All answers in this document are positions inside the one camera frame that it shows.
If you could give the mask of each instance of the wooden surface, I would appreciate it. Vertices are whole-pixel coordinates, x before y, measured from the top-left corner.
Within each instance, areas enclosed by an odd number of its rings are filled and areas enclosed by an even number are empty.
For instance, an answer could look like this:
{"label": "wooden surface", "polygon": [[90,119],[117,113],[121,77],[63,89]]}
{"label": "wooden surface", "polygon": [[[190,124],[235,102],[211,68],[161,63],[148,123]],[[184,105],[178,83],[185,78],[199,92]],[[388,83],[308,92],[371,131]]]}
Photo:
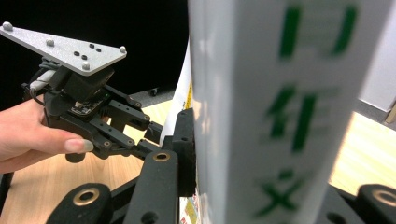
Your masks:
{"label": "wooden surface", "polygon": [[[147,107],[144,112],[164,123],[171,102]],[[142,132],[126,131],[134,140]],[[102,161],[92,155],[71,164],[55,156],[15,173],[0,223],[45,223],[54,207],[71,189],[89,182],[114,189],[139,175],[143,162],[134,157]],[[396,132],[354,113],[330,183],[355,194],[362,184],[396,188]]]}
{"label": "wooden surface", "polygon": [[396,132],[353,113],[329,183],[352,194],[363,184],[396,189]]}

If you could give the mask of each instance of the mounting plate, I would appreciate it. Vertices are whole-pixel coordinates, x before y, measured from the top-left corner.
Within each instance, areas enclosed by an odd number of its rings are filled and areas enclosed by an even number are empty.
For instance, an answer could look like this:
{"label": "mounting plate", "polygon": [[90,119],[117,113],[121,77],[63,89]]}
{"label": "mounting plate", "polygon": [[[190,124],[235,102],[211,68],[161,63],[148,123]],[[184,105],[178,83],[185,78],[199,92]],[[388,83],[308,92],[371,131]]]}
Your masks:
{"label": "mounting plate", "polygon": [[0,34],[86,77],[125,58],[127,54],[124,47],[117,49],[25,30],[13,27],[9,22],[3,23]]}

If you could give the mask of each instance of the white wall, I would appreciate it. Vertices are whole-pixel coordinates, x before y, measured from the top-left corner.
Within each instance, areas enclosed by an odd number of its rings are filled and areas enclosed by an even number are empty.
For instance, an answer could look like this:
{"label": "white wall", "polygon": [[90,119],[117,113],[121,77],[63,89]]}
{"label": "white wall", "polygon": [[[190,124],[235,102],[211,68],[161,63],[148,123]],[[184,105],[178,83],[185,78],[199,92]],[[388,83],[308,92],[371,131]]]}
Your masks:
{"label": "white wall", "polygon": [[359,98],[385,112],[389,112],[395,104],[396,4],[394,2]]}

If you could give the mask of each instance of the bolt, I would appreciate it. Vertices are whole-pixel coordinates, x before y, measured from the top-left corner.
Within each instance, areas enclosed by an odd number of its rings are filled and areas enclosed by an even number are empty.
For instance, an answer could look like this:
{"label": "bolt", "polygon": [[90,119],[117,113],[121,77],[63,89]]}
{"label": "bolt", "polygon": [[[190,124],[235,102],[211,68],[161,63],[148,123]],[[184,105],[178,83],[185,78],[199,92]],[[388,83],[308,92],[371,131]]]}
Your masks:
{"label": "bolt", "polygon": [[120,52],[121,52],[121,53],[126,53],[126,48],[125,48],[124,46],[121,46],[121,47],[120,47]]}
{"label": "bolt", "polygon": [[55,46],[55,42],[51,38],[46,39],[47,46],[53,47]]}
{"label": "bolt", "polygon": [[83,62],[82,63],[82,69],[84,70],[90,70],[90,64],[88,62]]}
{"label": "bolt", "polygon": [[82,108],[82,103],[76,102],[76,103],[75,103],[75,107],[77,107],[77,108]]}
{"label": "bolt", "polygon": [[12,31],[13,30],[13,26],[11,23],[9,23],[8,21],[3,22],[3,28],[7,31]]}

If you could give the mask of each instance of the white box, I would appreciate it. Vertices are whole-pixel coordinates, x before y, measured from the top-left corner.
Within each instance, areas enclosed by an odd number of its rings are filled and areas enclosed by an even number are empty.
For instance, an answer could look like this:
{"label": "white box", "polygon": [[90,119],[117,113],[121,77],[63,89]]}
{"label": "white box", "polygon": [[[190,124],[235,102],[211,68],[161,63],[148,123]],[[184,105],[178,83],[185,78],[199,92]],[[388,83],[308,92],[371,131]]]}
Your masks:
{"label": "white box", "polygon": [[390,5],[190,0],[204,223],[315,221]]}

